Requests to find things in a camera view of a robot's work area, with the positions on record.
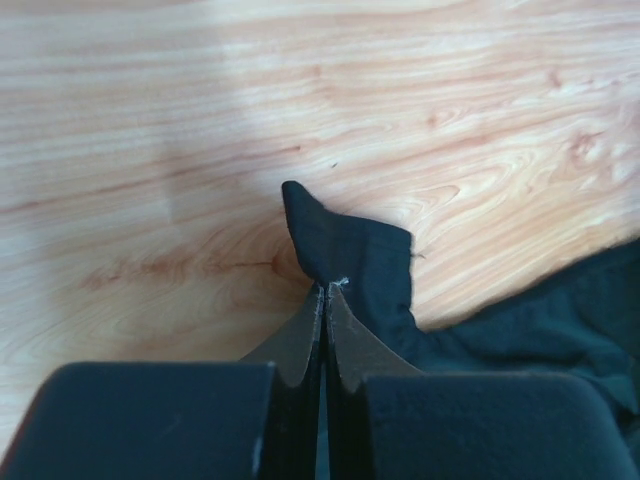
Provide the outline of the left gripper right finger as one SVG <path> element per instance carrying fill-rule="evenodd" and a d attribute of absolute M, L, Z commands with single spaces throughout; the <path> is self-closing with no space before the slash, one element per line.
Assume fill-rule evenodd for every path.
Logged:
<path fill-rule="evenodd" d="M 432 373 L 391 351 L 330 285 L 328 443 L 335 479 L 635 479 L 611 411 L 564 374 Z"/>

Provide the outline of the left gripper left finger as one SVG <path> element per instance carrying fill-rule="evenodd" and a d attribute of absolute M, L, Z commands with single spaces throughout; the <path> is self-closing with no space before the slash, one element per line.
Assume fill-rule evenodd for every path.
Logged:
<path fill-rule="evenodd" d="M 5 479 L 311 479 L 323 291 L 231 363 L 80 362 L 39 387 Z"/>

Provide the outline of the black t-shirt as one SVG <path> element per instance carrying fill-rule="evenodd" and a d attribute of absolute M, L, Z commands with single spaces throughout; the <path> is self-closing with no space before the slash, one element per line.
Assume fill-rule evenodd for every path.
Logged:
<path fill-rule="evenodd" d="M 613 412 L 639 411 L 639 244 L 583 258 L 470 318 L 424 332 L 411 311 L 411 234 L 327 209 L 300 183 L 282 186 L 303 272 L 337 288 L 353 315 L 426 371 L 560 372 L 591 382 Z"/>

